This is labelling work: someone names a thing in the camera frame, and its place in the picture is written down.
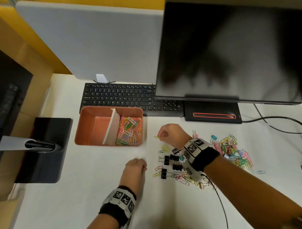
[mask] person's right arm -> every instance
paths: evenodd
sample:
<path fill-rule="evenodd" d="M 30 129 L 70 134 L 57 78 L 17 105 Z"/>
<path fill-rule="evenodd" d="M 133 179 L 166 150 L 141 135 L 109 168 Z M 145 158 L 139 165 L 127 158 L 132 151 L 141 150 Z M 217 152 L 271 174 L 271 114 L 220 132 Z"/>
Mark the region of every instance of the person's right arm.
<path fill-rule="evenodd" d="M 192 139 L 178 124 L 163 126 L 158 137 L 178 149 Z M 204 172 L 254 228 L 281 228 L 302 216 L 294 201 L 221 156 Z"/>

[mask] black cable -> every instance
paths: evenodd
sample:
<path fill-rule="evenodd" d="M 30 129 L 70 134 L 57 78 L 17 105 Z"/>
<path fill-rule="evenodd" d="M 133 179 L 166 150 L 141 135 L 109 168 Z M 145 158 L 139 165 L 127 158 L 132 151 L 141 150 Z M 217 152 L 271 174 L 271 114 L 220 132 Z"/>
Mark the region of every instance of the black cable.
<path fill-rule="evenodd" d="M 222 206 L 222 209 L 223 209 L 223 212 L 224 212 L 224 216 L 226 217 L 226 226 L 227 226 L 226 228 L 229 229 L 229 224 L 228 224 L 228 222 L 227 222 L 226 211 L 224 210 L 222 201 L 221 201 L 221 199 L 220 199 L 220 196 L 219 196 L 219 194 L 218 194 L 218 192 L 217 192 L 215 186 L 213 185 L 212 181 L 211 181 L 206 175 L 202 174 L 202 176 L 206 177 L 206 178 L 209 180 L 209 182 L 211 182 L 211 185 L 213 186 L 213 188 L 214 188 L 214 190 L 215 190 L 215 192 L 216 192 L 216 194 L 217 194 L 217 196 L 218 196 L 218 198 L 219 198 L 219 200 L 220 200 L 220 203 L 221 203 L 221 206 Z"/>
<path fill-rule="evenodd" d="M 267 117 L 263 117 L 262 114 L 260 113 L 260 111 L 258 110 L 256 104 L 254 104 L 254 106 L 255 106 L 255 108 L 256 108 L 258 114 L 261 116 L 261 118 L 253 119 L 253 120 L 250 120 L 250 121 L 242 121 L 242 122 L 248 123 L 248 122 L 256 122 L 256 121 L 259 121 L 259 120 L 263 120 L 264 122 L 267 123 L 267 121 L 265 120 L 265 119 L 267 119 L 267 118 L 283 118 L 283 119 L 292 120 L 292 121 L 294 121 L 294 122 L 296 122 L 296 123 L 298 123 L 298 124 L 300 124 L 300 125 L 302 126 L 302 122 L 300 122 L 300 121 L 298 121 L 298 120 L 296 120 L 296 119 L 294 119 L 294 118 L 283 117 L 283 116 L 267 116 Z M 271 125 L 269 125 L 269 126 L 270 126 L 271 128 L 273 128 L 273 129 L 277 130 L 277 131 L 280 131 L 280 132 L 283 132 L 283 133 L 287 133 L 287 134 L 302 134 L 302 133 L 297 133 L 297 132 L 287 132 L 287 131 L 282 131 L 282 130 L 279 130 L 279 129 L 277 129 L 277 128 L 271 126 Z"/>
<path fill-rule="evenodd" d="M 115 81 L 111 81 L 111 82 L 108 82 L 108 83 L 99 83 L 99 84 L 110 84 L 110 83 L 114 83 L 114 82 Z"/>

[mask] keyboard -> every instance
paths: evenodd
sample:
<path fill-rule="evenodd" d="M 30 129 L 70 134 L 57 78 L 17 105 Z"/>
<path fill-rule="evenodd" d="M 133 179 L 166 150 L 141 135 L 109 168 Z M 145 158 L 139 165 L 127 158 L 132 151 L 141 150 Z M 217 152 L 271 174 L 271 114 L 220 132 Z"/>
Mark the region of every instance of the keyboard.
<path fill-rule="evenodd" d="M 183 103 L 155 98 L 153 84 L 86 83 L 80 113 L 85 106 L 140 107 L 144 116 L 183 117 Z"/>

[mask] person's left hand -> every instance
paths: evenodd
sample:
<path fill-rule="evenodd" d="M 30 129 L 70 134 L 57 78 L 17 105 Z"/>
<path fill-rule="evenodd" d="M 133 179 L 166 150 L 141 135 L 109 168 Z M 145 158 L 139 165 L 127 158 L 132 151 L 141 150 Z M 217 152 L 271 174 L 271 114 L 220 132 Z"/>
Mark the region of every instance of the person's left hand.
<path fill-rule="evenodd" d="M 128 161 L 120 178 L 120 185 L 127 186 L 137 196 L 141 191 L 141 181 L 144 172 L 147 170 L 147 163 L 144 159 L 133 159 Z"/>

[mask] human hand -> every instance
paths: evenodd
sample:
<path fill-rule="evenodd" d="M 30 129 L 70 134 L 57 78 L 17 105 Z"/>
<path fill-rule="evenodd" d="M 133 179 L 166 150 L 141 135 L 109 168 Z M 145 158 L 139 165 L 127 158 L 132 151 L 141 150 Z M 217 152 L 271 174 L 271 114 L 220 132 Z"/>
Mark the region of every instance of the human hand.
<path fill-rule="evenodd" d="M 182 150 L 184 145 L 192 139 L 178 124 L 167 124 L 161 127 L 157 136 L 171 146 Z"/>
<path fill-rule="evenodd" d="M 141 191 L 141 181 L 144 172 L 147 170 L 147 163 L 144 159 L 133 159 L 128 161 L 120 178 L 120 185 L 127 186 L 137 196 Z"/>

